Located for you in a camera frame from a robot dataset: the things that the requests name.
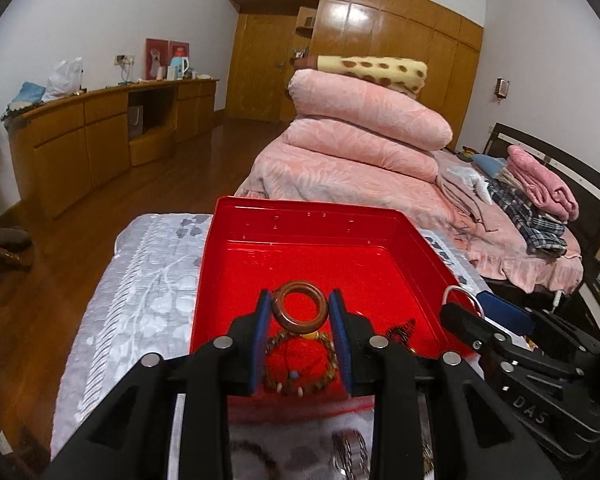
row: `gray floral bedspread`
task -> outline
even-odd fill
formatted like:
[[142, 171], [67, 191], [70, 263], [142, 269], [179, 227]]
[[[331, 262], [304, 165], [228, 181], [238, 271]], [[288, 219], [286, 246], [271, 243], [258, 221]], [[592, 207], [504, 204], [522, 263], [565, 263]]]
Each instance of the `gray floral bedspread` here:
[[[210, 215], [144, 215], [116, 240], [107, 267], [74, 340], [62, 376], [51, 440], [55, 456], [81, 421], [116, 382], [148, 352], [165, 358], [189, 350], [192, 313]], [[475, 269], [452, 245], [422, 231], [459, 281], [474, 294], [487, 288]], [[170, 479], [177, 478], [179, 421], [184, 400], [176, 405], [171, 439]], [[330, 435], [355, 428], [371, 450], [372, 412], [349, 413], [289, 426], [233, 426], [231, 437], [265, 447], [285, 480], [331, 480]], [[238, 480], [264, 478], [257, 460], [234, 459]]]

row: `white plastic bag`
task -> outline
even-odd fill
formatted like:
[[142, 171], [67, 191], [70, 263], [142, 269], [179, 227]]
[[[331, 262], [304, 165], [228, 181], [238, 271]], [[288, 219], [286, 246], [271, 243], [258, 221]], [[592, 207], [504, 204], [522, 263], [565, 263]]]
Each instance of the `white plastic bag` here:
[[82, 58], [77, 57], [74, 60], [64, 60], [54, 67], [54, 71], [49, 76], [49, 82], [46, 84], [45, 94], [42, 96], [42, 102], [48, 103], [62, 97], [67, 97], [80, 89], [82, 79]]

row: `jewelry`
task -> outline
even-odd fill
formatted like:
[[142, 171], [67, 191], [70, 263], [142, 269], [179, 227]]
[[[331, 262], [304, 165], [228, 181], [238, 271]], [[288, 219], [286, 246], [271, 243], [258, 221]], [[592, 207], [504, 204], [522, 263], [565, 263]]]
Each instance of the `jewelry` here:
[[331, 465], [347, 480], [368, 480], [369, 455], [365, 439], [357, 430], [341, 430], [331, 435]]
[[298, 397], [304, 397], [306, 394], [312, 394], [315, 392], [321, 392], [324, 390], [333, 380], [336, 378], [336, 371], [338, 370], [338, 359], [336, 357], [336, 351], [333, 346], [333, 341], [329, 339], [329, 336], [324, 332], [318, 332], [317, 335], [310, 334], [309, 336], [292, 334], [291, 332], [278, 332], [275, 336], [269, 339], [267, 347], [265, 348], [265, 356], [270, 356], [271, 353], [283, 342], [287, 342], [291, 339], [305, 339], [313, 340], [324, 346], [327, 351], [327, 369], [324, 375], [312, 384], [304, 384], [303, 386], [294, 385], [295, 381], [300, 378], [300, 374], [297, 370], [289, 370], [288, 376], [284, 383], [276, 382], [270, 375], [269, 371], [264, 370], [263, 381], [267, 390], [276, 391], [283, 395], [297, 395]]
[[269, 480], [280, 480], [280, 468], [272, 456], [262, 446], [248, 440], [232, 440], [230, 443], [231, 453], [243, 451], [255, 456], [267, 468]]
[[[316, 316], [309, 321], [299, 321], [291, 317], [285, 310], [285, 296], [292, 292], [300, 292], [308, 296], [316, 308]], [[273, 301], [271, 302], [271, 313], [280, 326], [294, 334], [309, 334], [317, 331], [329, 315], [327, 298], [322, 291], [309, 282], [294, 281], [287, 282], [273, 291]]]
[[411, 339], [415, 329], [416, 320], [410, 319], [404, 325], [392, 326], [386, 331], [385, 337], [389, 341], [395, 341], [404, 346], [407, 350], [414, 352], [413, 348], [411, 348], [409, 345], [409, 339]]

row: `pink bedding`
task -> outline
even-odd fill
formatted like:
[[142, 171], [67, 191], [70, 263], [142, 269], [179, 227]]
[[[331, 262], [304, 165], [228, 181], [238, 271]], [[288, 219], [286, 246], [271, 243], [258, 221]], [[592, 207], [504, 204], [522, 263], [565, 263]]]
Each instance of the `pink bedding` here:
[[298, 118], [282, 134], [291, 146], [364, 162], [433, 182], [438, 163], [429, 152], [329, 118]]
[[289, 82], [289, 94], [299, 114], [347, 121], [421, 150], [439, 150], [453, 137], [439, 113], [361, 79], [299, 70]]
[[496, 205], [489, 208], [493, 208], [490, 215], [498, 229], [485, 232], [481, 225], [452, 208], [433, 184], [289, 146], [282, 138], [260, 153], [251, 174], [235, 194], [397, 209], [417, 227], [446, 234], [482, 276], [509, 280], [525, 292], [531, 292], [539, 284], [569, 294], [582, 279], [580, 248], [568, 230], [564, 234], [569, 247], [565, 256], [552, 260], [526, 254], [524, 239]]

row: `pink towel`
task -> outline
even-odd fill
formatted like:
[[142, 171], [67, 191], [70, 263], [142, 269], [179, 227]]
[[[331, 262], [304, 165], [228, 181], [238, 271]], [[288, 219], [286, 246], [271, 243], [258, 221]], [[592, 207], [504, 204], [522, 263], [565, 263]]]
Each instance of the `pink towel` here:
[[522, 183], [526, 195], [538, 209], [561, 221], [578, 218], [578, 202], [559, 176], [519, 146], [509, 146], [507, 151], [507, 168]]

